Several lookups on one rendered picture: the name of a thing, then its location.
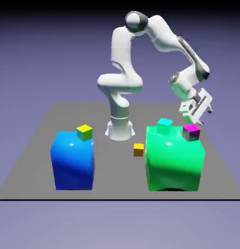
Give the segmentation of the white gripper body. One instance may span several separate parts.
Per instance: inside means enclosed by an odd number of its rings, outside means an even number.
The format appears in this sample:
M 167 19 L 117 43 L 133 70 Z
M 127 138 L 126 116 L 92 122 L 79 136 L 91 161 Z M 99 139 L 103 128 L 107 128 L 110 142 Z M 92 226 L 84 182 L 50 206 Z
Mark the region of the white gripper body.
M 207 111 L 207 107 L 211 106 L 212 100 L 212 96 L 204 88 L 201 88 L 195 97 L 182 102 L 184 120 L 188 124 L 197 124 L 203 113 Z

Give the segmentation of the small magenta cube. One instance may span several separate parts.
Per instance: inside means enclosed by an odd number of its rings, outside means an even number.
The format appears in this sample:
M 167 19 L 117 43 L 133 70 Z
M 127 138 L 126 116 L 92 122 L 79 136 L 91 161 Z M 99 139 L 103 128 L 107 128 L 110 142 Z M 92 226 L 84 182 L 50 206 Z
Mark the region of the small magenta cube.
M 182 130 L 182 137 L 188 142 L 197 141 L 200 137 L 200 128 L 194 124 L 184 125 Z

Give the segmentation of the small cyan cube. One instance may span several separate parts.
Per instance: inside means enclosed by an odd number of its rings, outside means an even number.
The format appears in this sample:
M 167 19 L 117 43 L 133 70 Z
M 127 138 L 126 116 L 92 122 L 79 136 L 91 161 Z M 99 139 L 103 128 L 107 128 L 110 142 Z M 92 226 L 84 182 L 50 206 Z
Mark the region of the small cyan cube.
M 157 133 L 167 135 L 172 130 L 173 120 L 161 118 L 157 122 Z

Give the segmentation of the small orange cube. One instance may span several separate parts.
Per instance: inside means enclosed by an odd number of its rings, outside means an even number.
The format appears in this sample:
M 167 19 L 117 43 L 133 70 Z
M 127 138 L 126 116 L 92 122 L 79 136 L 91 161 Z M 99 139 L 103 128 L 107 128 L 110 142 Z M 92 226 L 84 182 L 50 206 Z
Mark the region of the small orange cube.
M 134 143 L 134 157 L 143 157 L 144 153 L 144 144 L 142 143 Z

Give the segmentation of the small yellow cube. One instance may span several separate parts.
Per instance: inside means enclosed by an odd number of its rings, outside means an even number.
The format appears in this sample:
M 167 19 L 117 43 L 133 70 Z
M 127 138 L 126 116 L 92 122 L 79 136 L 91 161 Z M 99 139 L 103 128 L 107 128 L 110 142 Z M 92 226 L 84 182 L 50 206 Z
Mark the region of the small yellow cube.
M 93 128 L 84 124 L 76 128 L 77 137 L 82 141 L 87 141 L 93 138 Z

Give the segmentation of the large green box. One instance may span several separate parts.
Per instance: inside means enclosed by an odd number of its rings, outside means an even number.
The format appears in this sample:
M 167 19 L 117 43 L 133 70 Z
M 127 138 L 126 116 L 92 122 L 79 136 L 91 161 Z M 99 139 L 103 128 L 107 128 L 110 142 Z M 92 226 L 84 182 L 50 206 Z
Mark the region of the large green box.
M 205 150 L 199 140 L 183 137 L 182 126 L 166 134 L 158 126 L 146 127 L 144 160 L 149 191 L 198 191 Z

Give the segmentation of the large blue box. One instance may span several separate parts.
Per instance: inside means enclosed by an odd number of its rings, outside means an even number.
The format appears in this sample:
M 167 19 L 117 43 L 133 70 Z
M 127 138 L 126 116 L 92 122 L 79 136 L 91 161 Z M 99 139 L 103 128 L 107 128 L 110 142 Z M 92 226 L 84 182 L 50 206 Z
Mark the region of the large blue box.
M 93 138 L 83 141 L 75 131 L 58 132 L 50 149 L 56 190 L 92 190 L 95 157 Z

